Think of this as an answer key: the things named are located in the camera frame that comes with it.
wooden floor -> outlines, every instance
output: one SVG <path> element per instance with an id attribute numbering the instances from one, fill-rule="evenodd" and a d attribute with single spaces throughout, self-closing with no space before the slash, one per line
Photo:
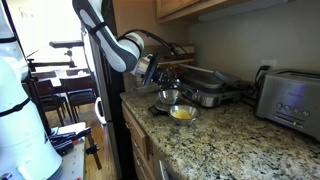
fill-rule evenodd
<path id="1" fill-rule="evenodd" d="M 58 115 L 55 111 L 46 112 L 46 116 L 50 127 L 61 127 Z M 109 142 L 105 135 L 106 133 L 101 128 L 99 121 L 94 113 L 94 105 L 89 104 L 80 107 L 80 122 L 86 122 L 86 126 L 90 126 L 93 130 L 92 137 L 97 143 L 100 150 L 98 156 L 102 165 L 102 169 L 98 170 L 93 155 L 86 155 L 86 180 L 113 180 L 116 179 L 115 169 L 113 165 L 112 156 L 110 153 Z M 66 114 L 64 119 L 65 125 L 72 124 L 69 115 Z"/>

silver toaster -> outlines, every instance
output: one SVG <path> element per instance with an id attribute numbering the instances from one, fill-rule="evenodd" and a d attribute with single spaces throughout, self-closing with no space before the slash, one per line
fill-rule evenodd
<path id="1" fill-rule="evenodd" d="M 255 115 L 320 140 L 320 72 L 282 69 L 261 78 Z"/>

speckled granite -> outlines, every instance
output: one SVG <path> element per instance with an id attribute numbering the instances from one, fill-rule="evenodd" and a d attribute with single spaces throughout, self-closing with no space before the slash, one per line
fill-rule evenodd
<path id="1" fill-rule="evenodd" d="M 201 117 L 182 127 L 151 115 L 156 93 L 121 98 L 181 179 L 320 179 L 320 146 L 248 105 L 194 105 Z"/>

black chair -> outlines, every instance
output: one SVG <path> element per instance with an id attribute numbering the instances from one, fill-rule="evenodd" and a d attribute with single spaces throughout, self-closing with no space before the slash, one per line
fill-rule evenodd
<path id="1" fill-rule="evenodd" d="M 83 71 L 87 74 L 89 74 L 89 69 L 88 68 L 82 68 L 82 69 L 67 69 L 66 73 L 68 76 L 73 76 L 73 75 L 78 75 L 79 71 Z"/>
<path id="2" fill-rule="evenodd" d="M 48 71 L 48 72 L 32 72 L 33 77 L 37 77 L 38 79 L 46 79 L 46 78 L 53 78 L 57 77 L 55 71 Z"/>
<path id="3" fill-rule="evenodd" d="M 79 118 L 76 107 L 94 103 L 96 100 L 94 82 L 91 76 L 61 78 L 60 82 L 67 94 L 71 113 L 76 121 Z"/>
<path id="4" fill-rule="evenodd" d="M 63 118 L 66 117 L 64 113 L 65 109 L 67 109 L 69 117 L 72 119 L 66 97 L 56 96 L 54 94 L 54 88 L 52 86 L 51 80 L 38 81 L 35 84 L 43 110 L 45 112 L 57 111 L 60 123 L 62 126 L 64 126 Z"/>

stainless steel appliance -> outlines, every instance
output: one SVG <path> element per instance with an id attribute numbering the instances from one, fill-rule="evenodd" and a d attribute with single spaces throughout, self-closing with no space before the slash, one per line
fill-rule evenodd
<path id="1" fill-rule="evenodd" d="M 320 140 L 320 72 L 281 69 L 262 76 L 255 114 Z"/>
<path id="2" fill-rule="evenodd" d="M 112 4 L 102 4 L 102 12 L 107 12 L 105 21 L 113 34 L 116 34 Z M 96 81 L 98 96 L 95 110 L 105 130 L 107 146 L 110 146 L 117 179 L 136 177 L 130 132 L 123 119 L 120 93 L 125 91 L 123 73 L 112 69 L 103 51 L 88 34 L 83 36 L 86 59 L 91 75 Z"/>
<path id="3" fill-rule="evenodd" d="M 239 78 L 194 66 L 180 66 L 184 71 L 181 92 L 190 100 L 204 107 L 216 107 L 223 102 L 240 100 L 241 92 L 233 86 Z"/>

